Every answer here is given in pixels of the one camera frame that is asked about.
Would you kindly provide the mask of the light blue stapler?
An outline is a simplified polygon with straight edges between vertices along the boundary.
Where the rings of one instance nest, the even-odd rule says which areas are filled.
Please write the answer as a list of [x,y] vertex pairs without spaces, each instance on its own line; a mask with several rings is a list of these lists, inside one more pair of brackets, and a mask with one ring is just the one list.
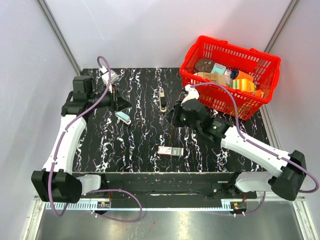
[[129,115],[127,115],[126,113],[122,112],[122,111],[118,111],[115,113],[115,116],[121,120],[123,123],[125,123],[126,125],[130,125],[131,124],[131,118]]

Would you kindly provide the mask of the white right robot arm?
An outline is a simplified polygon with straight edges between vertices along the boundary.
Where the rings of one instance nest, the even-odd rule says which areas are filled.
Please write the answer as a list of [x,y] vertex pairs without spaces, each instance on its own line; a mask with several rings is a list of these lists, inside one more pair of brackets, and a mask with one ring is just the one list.
[[194,130],[207,144],[216,144],[236,152],[264,168],[264,172],[241,172],[228,184],[227,192],[239,198],[247,192],[272,191],[288,201],[294,201],[306,178],[305,155],[276,149],[245,133],[239,133],[229,121],[211,117],[197,99],[177,101],[165,118],[174,127]]

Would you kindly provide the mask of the beige and black stapler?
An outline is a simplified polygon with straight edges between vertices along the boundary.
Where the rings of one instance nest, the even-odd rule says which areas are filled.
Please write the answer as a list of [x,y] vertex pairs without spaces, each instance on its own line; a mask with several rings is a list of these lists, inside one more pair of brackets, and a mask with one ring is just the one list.
[[166,103],[166,96],[163,88],[159,88],[159,106],[160,111],[165,113],[167,111],[167,103]]

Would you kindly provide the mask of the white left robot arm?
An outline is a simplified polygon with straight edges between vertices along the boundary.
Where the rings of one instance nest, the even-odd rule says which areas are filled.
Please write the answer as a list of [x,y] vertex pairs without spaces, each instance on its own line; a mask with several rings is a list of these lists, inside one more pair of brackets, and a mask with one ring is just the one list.
[[131,103],[113,87],[119,78],[116,73],[105,73],[101,78],[107,92],[96,93],[93,79],[88,75],[76,76],[72,81],[73,90],[61,108],[60,127],[53,149],[42,169],[31,175],[31,182],[43,202],[74,204],[89,192],[98,198],[107,195],[108,185],[102,182],[100,175],[75,177],[72,170],[77,146],[91,112],[97,108],[120,112],[131,107]]

